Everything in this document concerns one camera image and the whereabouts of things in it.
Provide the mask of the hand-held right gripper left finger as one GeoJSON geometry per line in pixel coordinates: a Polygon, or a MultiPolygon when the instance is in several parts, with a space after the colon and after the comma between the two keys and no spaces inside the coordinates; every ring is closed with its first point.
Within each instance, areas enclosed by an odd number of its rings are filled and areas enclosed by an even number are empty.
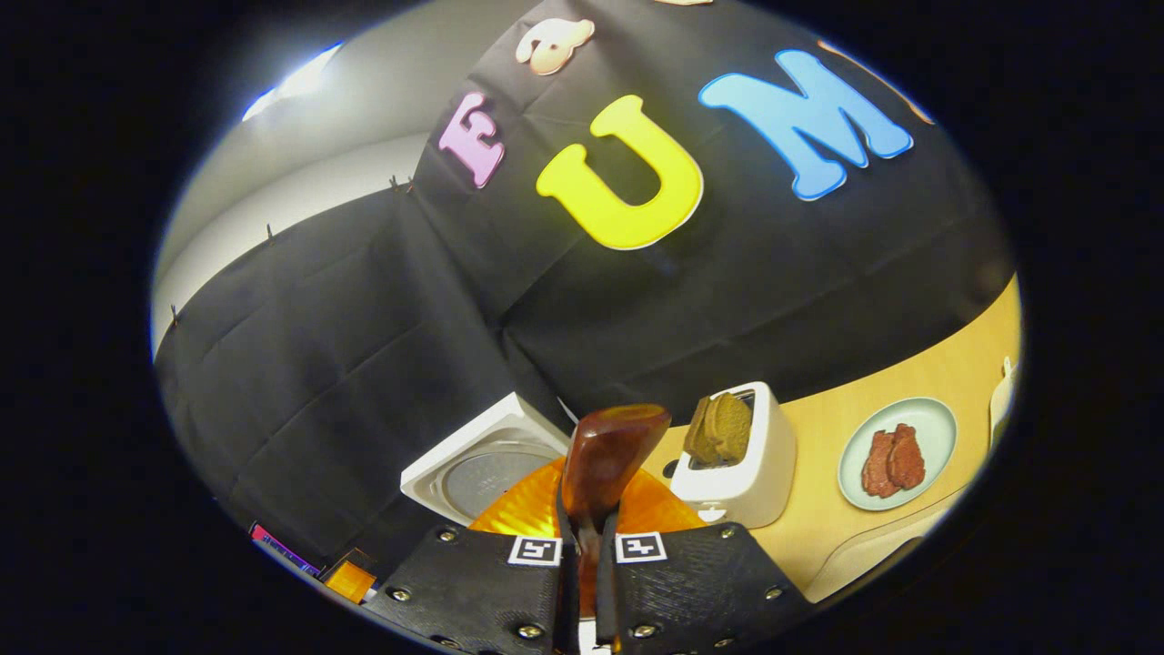
{"type": "Polygon", "coordinates": [[[558,501],[565,460],[537,469],[471,527],[440,525],[367,608],[467,654],[577,654],[579,544],[558,501]]]}

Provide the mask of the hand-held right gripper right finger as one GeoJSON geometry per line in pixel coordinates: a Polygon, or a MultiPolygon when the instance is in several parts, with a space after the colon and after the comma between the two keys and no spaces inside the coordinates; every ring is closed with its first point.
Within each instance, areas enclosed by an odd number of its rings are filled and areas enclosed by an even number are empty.
{"type": "Polygon", "coordinates": [[[629,480],[596,560],[596,643],[615,654],[740,654],[814,613],[736,522],[708,525],[652,474],[629,480]]]}

